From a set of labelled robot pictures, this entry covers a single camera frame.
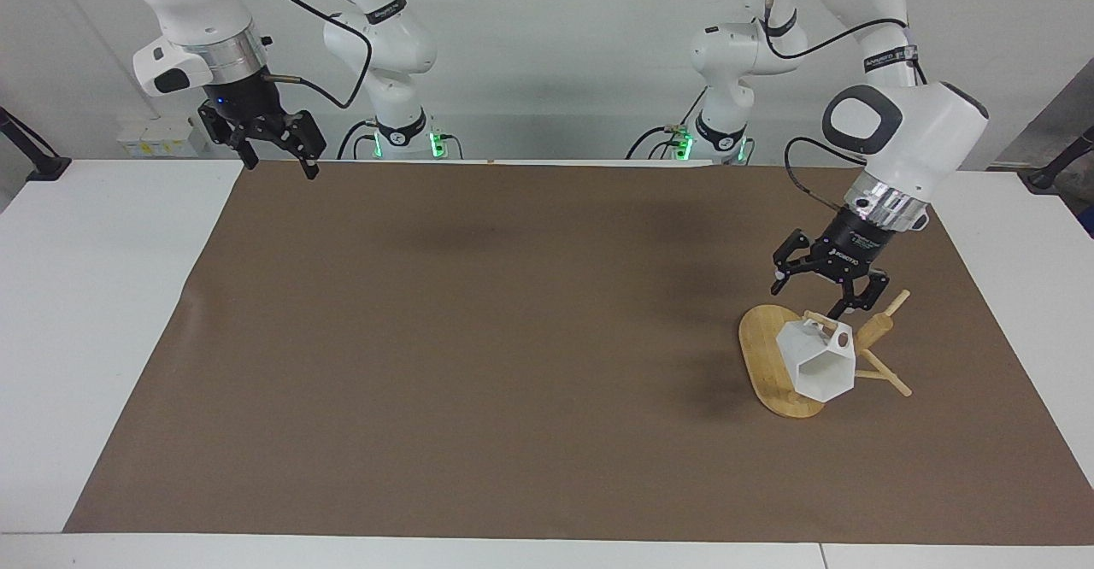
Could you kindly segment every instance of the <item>white table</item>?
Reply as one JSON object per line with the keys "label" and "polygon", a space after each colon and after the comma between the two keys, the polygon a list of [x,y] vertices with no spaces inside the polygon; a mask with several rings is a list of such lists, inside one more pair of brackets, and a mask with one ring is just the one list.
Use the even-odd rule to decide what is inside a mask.
{"label": "white table", "polygon": [[[1094,547],[59,535],[240,171],[78,161],[0,214],[0,567],[1094,567]],[[1094,480],[1094,242],[1009,174],[958,174],[935,208]]]}

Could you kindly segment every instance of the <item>wooden base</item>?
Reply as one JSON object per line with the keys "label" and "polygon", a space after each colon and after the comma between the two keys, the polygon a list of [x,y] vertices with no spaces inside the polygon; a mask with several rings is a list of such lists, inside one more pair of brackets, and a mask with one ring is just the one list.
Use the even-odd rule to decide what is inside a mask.
{"label": "wooden base", "polygon": [[760,403],[771,411],[789,418],[810,418],[824,408],[824,403],[806,398],[794,392],[794,385],[782,362],[776,337],[787,322],[796,322],[801,315],[775,304],[763,304],[741,320],[738,336],[741,351],[748,368],[748,378]]}

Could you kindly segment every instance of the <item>white wall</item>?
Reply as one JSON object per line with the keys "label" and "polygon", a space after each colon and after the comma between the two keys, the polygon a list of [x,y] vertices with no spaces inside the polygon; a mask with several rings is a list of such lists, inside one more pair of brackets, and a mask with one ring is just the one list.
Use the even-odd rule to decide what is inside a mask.
{"label": "white wall", "polygon": [[[245,0],[276,39],[275,71],[298,73],[346,96],[353,77],[322,48],[321,24],[284,0]],[[312,0],[328,11],[339,0]],[[687,47],[694,33],[732,20],[737,0],[410,0],[441,44],[422,79],[427,107],[478,158],[606,158],[649,127],[678,120],[701,89]],[[1092,0],[909,0],[932,79],[969,91],[992,124],[969,163],[991,162],[1094,54],[1078,33]],[[85,12],[91,27],[81,27]],[[0,0],[0,103],[39,126],[62,152],[115,156],[116,117],[148,114],[124,71],[159,33],[140,0]],[[840,31],[818,0],[803,0],[814,38]],[[852,40],[796,73],[754,82],[756,162],[781,161],[785,139],[819,133],[829,98],[861,81]],[[304,89],[286,107],[316,114],[331,146],[368,115],[336,114]],[[191,112],[199,91],[156,98],[164,114]],[[0,147],[0,153],[9,153]],[[264,152],[276,156],[274,152]],[[13,161],[0,154],[0,161]]]}

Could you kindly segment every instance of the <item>brown table surface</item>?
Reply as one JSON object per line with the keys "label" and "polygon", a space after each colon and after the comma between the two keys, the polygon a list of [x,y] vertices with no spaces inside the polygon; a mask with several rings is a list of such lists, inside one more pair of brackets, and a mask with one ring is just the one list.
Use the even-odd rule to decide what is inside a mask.
{"label": "brown table surface", "polygon": [[[802,170],[838,199],[848,171]],[[942,227],[817,418],[736,326],[831,211],[773,169],[244,174],[67,532],[1094,544],[1094,492]],[[791,281],[778,303],[825,311]],[[858,315],[856,323],[865,316]]]}

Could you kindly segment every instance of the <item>brown mat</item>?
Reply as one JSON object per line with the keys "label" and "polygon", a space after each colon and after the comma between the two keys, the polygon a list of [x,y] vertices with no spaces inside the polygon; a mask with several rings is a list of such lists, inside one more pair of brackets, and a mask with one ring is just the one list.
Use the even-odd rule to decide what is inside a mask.
{"label": "brown mat", "polygon": [[773,169],[264,163],[66,531],[1094,544],[1094,492],[938,222],[881,264],[913,295],[878,356],[915,396],[759,404],[737,323],[830,217]]}

